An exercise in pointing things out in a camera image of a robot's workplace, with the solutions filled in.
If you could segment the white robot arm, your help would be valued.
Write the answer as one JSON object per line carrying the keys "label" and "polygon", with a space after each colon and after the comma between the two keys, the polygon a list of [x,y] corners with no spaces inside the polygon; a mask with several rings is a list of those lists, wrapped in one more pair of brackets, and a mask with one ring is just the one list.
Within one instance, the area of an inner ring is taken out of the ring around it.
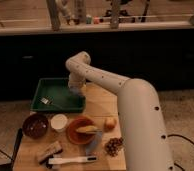
{"label": "white robot arm", "polygon": [[90,62],[85,51],[66,60],[68,85],[81,89],[89,80],[117,96],[126,171],[175,171],[155,88],[143,79],[108,72]]}

